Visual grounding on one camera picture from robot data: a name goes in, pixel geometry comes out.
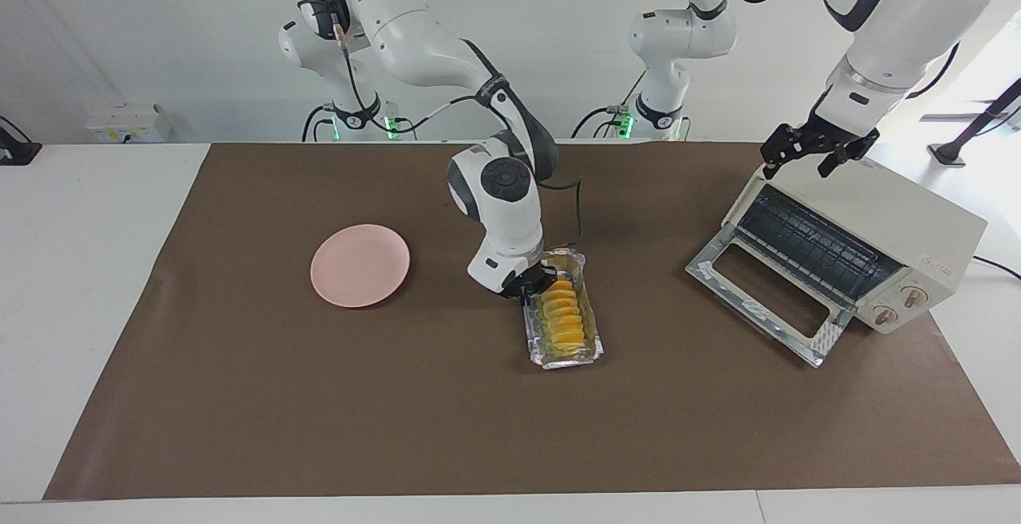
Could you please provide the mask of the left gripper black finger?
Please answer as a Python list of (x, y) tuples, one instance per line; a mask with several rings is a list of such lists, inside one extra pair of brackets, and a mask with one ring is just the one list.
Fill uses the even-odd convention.
[(872, 129), (863, 138), (853, 140), (847, 143), (838, 144), (818, 165), (821, 178), (827, 179), (836, 168), (843, 165), (849, 160), (863, 160), (868, 150), (875, 145), (880, 136), (878, 129)]
[(770, 181), (780, 166), (800, 160), (804, 155), (803, 132), (791, 125), (777, 125), (775, 131), (761, 145), (763, 178)]

